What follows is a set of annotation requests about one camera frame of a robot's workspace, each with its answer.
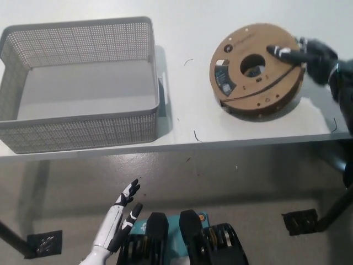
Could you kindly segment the black right hand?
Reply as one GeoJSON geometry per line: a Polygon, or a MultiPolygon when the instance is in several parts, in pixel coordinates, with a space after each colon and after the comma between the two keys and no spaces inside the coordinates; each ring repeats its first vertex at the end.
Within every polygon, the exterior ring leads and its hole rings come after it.
{"type": "Polygon", "coordinates": [[[268,45],[267,52],[279,61],[293,65],[306,66],[306,71],[319,85],[339,81],[341,67],[337,53],[317,39],[295,37],[297,49],[280,45],[268,45]]]}

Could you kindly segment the white and black left hand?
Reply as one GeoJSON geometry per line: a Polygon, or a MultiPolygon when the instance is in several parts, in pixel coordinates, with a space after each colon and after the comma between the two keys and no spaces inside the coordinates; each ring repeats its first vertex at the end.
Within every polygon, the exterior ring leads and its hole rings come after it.
{"type": "Polygon", "coordinates": [[[133,201],[133,196],[140,188],[138,179],[130,183],[118,196],[116,202],[108,210],[93,242],[93,247],[116,252],[130,233],[143,205],[137,203],[127,218],[121,222],[124,208],[133,201]]]}

